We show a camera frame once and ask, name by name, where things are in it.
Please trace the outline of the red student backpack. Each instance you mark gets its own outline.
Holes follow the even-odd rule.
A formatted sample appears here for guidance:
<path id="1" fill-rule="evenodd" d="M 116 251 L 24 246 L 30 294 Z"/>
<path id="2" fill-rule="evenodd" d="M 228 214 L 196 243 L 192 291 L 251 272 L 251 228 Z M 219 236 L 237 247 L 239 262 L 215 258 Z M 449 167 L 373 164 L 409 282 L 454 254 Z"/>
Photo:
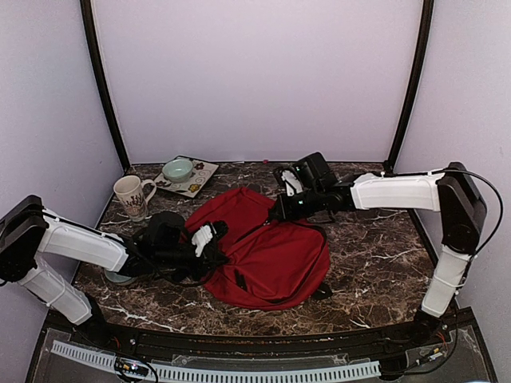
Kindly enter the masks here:
<path id="1" fill-rule="evenodd" d="M 219 241 L 228 262 L 204 287 L 215 298 L 251 310 L 284 310 L 307 300 L 320 287 L 329 267 L 327 235 L 305 220 L 269 222 L 272 199 L 249 188 L 210 199 L 186 221 L 195 231 L 207 222 L 224 221 Z"/>

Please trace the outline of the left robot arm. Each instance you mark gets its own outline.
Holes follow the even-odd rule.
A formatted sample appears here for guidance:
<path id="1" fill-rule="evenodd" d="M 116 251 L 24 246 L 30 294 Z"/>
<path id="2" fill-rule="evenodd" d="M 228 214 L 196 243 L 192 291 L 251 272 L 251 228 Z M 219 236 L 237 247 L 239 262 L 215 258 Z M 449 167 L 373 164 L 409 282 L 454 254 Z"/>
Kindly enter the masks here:
<path id="1" fill-rule="evenodd" d="M 61 255 L 102 267 L 121 277 L 164 275 L 178 284 L 191 278 L 192 286 L 204 284 L 211 273 L 227 262 L 219 241 L 228 233 L 220 220 L 189 231 L 177 213 L 164 211 L 151 217 L 147 227 L 133 235 L 104 233 L 67 220 L 45 209 L 42 200 L 29 195 L 1 219 L 1 280 L 25 287 L 75 326 L 96 348 L 113 340 L 93 300 L 72 287 L 41 253 Z"/>

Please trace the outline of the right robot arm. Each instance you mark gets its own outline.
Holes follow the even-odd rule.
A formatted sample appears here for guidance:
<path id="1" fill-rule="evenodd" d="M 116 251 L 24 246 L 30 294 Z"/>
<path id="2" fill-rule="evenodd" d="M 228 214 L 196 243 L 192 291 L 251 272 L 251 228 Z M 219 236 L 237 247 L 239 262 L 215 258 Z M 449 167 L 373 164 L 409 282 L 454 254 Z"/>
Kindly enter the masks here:
<path id="1" fill-rule="evenodd" d="M 461 162 L 425 172 L 367 172 L 338 179 L 319 152 L 278 167 L 273 175 L 284 192 L 268 213 L 271 221 L 297 221 L 321 211 L 331 219 L 341 211 L 373 209 L 407 211 L 413 220 L 418 211 L 438 213 L 441 251 L 418 309 L 421 317 L 408 327 L 407 338 L 424 346 L 437 335 L 436 319 L 465 285 L 473 261 L 489 242 L 481 237 L 488 208 L 475 184 L 487 184 L 487 179 Z"/>

